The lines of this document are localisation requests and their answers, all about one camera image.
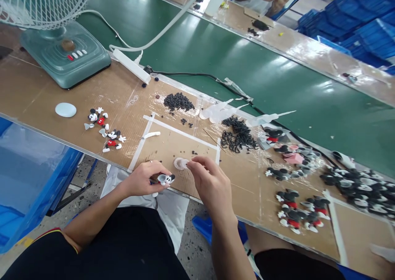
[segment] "fan knob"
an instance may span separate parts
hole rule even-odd
[[[72,52],[75,50],[75,44],[72,40],[70,39],[64,39],[62,41],[62,48],[63,50],[65,50],[66,52]]]

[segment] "pink plastic part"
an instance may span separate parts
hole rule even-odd
[[[289,164],[301,164],[304,160],[304,157],[299,154],[294,154],[293,156],[285,158],[284,160],[286,160],[286,162]]]

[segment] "electric fan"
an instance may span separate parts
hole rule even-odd
[[[26,28],[21,45],[62,88],[111,64],[103,46],[74,19],[87,0],[0,0],[0,22]]]

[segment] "person's left hand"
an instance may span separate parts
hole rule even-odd
[[[132,174],[117,185],[117,188],[119,188],[119,192],[124,196],[124,199],[130,196],[144,196],[161,192],[170,187],[170,185],[166,184],[163,186],[160,183],[151,184],[149,181],[151,176],[158,173],[172,174],[159,161],[141,163]]]

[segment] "cardboard surface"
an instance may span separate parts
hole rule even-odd
[[[211,124],[209,120],[201,120],[198,113],[201,108],[209,106],[207,96],[204,97],[193,89],[187,89],[178,84],[177,88],[163,81],[155,82],[153,79],[146,88],[141,87],[141,81],[118,62],[95,75],[84,83],[71,90],[64,90],[46,74],[46,72],[29,62],[27,53],[20,52],[15,35],[18,29],[0,25],[2,31],[1,43],[4,46],[16,49],[15,55],[25,57],[28,62],[17,59],[16,56],[7,56],[0,61],[1,88],[0,115],[12,119],[14,122],[30,127],[48,137],[66,145],[81,150],[100,160],[114,164],[121,168],[129,168],[137,151],[140,140],[147,127],[148,121],[144,116],[155,112],[155,119],[171,127],[201,139],[211,145],[216,143],[211,139],[221,137],[223,130],[229,130],[222,124]],[[195,109],[188,112],[174,111],[174,116],[163,105],[165,96],[170,93],[184,92],[195,105]],[[62,118],[55,113],[55,106],[60,102],[69,102],[76,106],[77,113],[72,118]],[[108,139],[104,139],[98,132],[101,127],[85,130],[84,123],[89,123],[87,116],[91,108],[102,107],[108,113],[110,131],[121,130],[126,137],[120,150],[111,147],[111,151],[103,153],[102,150]],[[181,119],[193,123],[193,127],[182,125]],[[199,155],[216,157],[216,149],[209,149],[199,142],[179,133],[167,130],[164,127],[152,124],[150,131],[161,131],[158,137],[145,141],[138,162],[151,158],[160,159],[171,170],[173,156],[192,157],[195,150]],[[260,127],[252,131],[257,137],[262,133]],[[281,238],[295,244],[339,260],[334,232],[331,224],[324,222],[325,226],[318,234],[302,229],[301,235],[296,235],[290,229],[282,227],[277,217],[280,204],[275,199],[279,190],[291,188],[298,190],[301,197],[298,202],[304,201],[313,195],[321,195],[325,189],[317,170],[308,178],[299,178],[288,182],[278,182],[273,177],[266,177],[264,172],[272,167],[267,158],[276,164],[275,168],[294,167],[282,160],[281,155],[273,149],[268,151],[253,150],[247,154],[246,149],[235,154],[225,149],[220,150],[220,166],[232,182],[233,208],[237,216],[243,221],[267,230]],[[324,166],[323,160],[318,160],[319,167]],[[190,173],[176,172],[176,181],[172,187],[190,196],[199,198]]]
[[[370,251],[370,244],[395,248],[394,230],[389,222],[362,213],[349,205],[335,203],[334,206],[347,256],[347,266],[378,280],[393,279],[394,264]]]

